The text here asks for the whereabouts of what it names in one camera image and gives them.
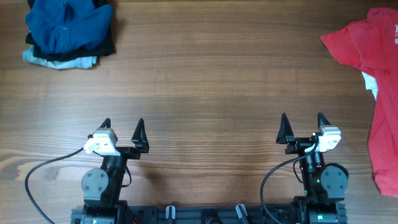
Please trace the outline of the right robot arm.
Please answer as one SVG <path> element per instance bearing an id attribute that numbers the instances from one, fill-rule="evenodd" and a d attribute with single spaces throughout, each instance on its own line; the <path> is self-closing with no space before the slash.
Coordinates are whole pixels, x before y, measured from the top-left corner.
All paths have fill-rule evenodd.
<path id="1" fill-rule="evenodd" d="M 304 196 L 289 204 L 287 223 L 346 223 L 345 199 L 348 170 L 337 163 L 325 163 L 323 154 L 334 149 L 341 131 L 318 113 L 318 131 L 307 138 L 296 138 L 287 115 L 281 116 L 276 143 L 286 145 L 286 154 L 296 154 L 302 175 Z"/>

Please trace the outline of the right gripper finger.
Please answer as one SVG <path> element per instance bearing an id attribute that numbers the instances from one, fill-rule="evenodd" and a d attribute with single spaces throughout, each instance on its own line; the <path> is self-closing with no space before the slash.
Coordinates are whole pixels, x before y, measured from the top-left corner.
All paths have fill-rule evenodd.
<path id="1" fill-rule="evenodd" d="M 320 128 L 321 126 L 330 125 L 330 122 L 326 119 L 326 117 L 324 116 L 324 114 L 322 112 L 319 112 L 317 114 L 317 121 L 318 121 L 318 128 Z"/>
<path id="2" fill-rule="evenodd" d="M 277 144 L 288 144 L 294 140 L 294 132 L 290 125 L 290 121 L 286 115 L 283 113 L 281 116 L 280 128 L 277 134 L 276 143 Z"/>

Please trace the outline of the red printed t-shirt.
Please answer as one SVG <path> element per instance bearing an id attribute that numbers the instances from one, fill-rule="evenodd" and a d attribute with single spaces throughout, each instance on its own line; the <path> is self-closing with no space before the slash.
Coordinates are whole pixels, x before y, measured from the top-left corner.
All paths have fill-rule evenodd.
<path id="1" fill-rule="evenodd" d="M 377 85 L 368 149 L 382 195 L 397 196 L 397 10 L 372 8 L 365 20 L 320 37 L 331 56 Z"/>

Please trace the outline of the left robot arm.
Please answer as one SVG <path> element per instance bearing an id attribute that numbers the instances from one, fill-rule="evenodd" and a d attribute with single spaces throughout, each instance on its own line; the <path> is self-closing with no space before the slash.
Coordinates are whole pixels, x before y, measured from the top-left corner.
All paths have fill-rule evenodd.
<path id="1" fill-rule="evenodd" d="M 111 128 L 111 120 L 105 119 L 96 131 L 88 136 L 83 146 L 86 153 L 95 153 L 103 158 L 97 169 L 89 170 L 81 180 L 84 206 L 81 215 L 71 219 L 80 224 L 137 223 L 134 212 L 125 200 L 120 200 L 125 174 L 130 174 L 127 161 L 139 160 L 142 153 L 149 152 L 144 120 L 140 119 L 131 138 L 133 147 L 121 147 L 118 137 Z"/>

